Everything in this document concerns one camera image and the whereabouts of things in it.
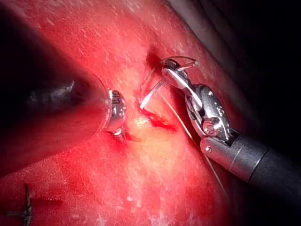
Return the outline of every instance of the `metal screw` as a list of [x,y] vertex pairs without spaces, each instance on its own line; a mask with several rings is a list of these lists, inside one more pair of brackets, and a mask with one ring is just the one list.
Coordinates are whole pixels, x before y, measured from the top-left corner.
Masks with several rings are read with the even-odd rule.
[[218,118],[207,118],[203,123],[203,131],[207,136],[215,137],[219,131],[219,119]]
[[118,142],[123,143],[126,139],[125,131],[123,128],[117,129],[114,133],[112,133],[114,138],[118,140]]
[[208,153],[211,153],[212,152],[211,146],[205,147],[205,151],[207,151]]

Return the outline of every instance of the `blood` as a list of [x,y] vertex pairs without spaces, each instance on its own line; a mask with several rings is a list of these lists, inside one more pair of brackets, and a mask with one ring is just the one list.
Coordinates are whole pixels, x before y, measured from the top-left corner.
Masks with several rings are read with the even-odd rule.
[[161,117],[161,116],[159,116],[155,113],[148,112],[145,109],[142,109],[141,113],[144,114],[150,120],[153,127],[164,128],[164,129],[167,129],[171,132],[176,132],[177,131],[175,126],[173,126],[172,124],[167,123],[167,120],[165,120],[163,117]]

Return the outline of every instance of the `metal tip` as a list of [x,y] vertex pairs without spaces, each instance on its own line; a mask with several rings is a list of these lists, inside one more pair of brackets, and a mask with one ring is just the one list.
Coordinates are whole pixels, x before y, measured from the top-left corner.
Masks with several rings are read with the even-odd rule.
[[165,80],[160,80],[151,90],[150,92],[145,96],[145,98],[142,100],[140,104],[140,109],[142,110],[145,108],[145,106],[150,101],[151,97],[156,93],[156,91],[165,83]]
[[112,134],[119,143],[123,143],[126,139],[125,131],[123,128],[119,128]]

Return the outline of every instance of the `dark background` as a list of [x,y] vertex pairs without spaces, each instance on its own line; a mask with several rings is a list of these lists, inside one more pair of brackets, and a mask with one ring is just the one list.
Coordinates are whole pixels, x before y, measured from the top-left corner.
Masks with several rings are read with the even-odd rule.
[[[231,25],[257,71],[245,74],[251,81],[248,84],[237,83],[259,113],[259,139],[300,164],[300,4],[269,0],[212,3]],[[251,192],[244,225],[300,224],[300,210]]]

